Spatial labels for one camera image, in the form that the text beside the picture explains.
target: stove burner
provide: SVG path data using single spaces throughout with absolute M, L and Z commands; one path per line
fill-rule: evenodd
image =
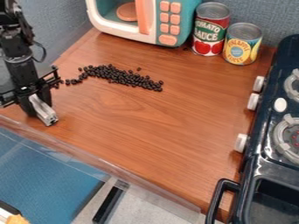
M 299 117 L 287 114 L 274 130 L 275 148 L 289 161 L 299 165 Z
M 299 102 L 299 69 L 294 69 L 292 74 L 284 82 L 284 90 L 288 97 Z

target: blue tray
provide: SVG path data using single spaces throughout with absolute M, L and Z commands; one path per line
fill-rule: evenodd
M 106 173 L 0 128 L 0 200 L 31 224 L 70 224 Z

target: wooden board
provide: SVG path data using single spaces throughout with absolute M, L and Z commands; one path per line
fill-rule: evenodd
M 59 122 L 47 128 L 16 105 L 2 115 L 27 123 L 98 158 L 118 165 L 207 211 L 219 179 L 238 181 L 241 155 L 233 151 L 238 133 L 247 133 L 254 113 L 246 110 L 255 77 L 265 75 L 274 52 L 262 47 L 250 66 L 221 56 L 147 45 L 95 29 L 67 50 L 59 74 L 76 77 L 78 67 L 112 63 L 164 81 L 162 93 L 108 84 L 84 83 L 52 91 Z M 221 203 L 221 217 L 230 206 Z

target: toy microwave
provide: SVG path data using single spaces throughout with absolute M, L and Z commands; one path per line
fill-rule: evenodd
M 101 32 L 160 46 L 182 45 L 201 0 L 86 0 Z

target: stove knob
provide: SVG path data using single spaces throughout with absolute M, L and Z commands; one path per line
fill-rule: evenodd
M 283 98 L 276 99 L 275 105 L 274 105 L 276 112 L 282 113 L 283 111 L 285 111 L 287 109 L 287 107 L 288 107 L 288 103 L 285 99 L 283 99 Z
M 234 145 L 234 149 L 240 153 L 243 153 L 246 146 L 247 139 L 248 139 L 248 135 L 239 134 L 236 143 Z
M 255 79 L 255 82 L 254 82 L 254 92 L 260 92 L 262 87 L 264 86 L 264 82 L 265 82 L 265 77 L 262 77 L 262 76 L 258 76 L 256 77 Z
M 247 109 L 255 111 L 259 103 L 259 99 L 260 99 L 259 94 L 251 94 L 247 104 Z

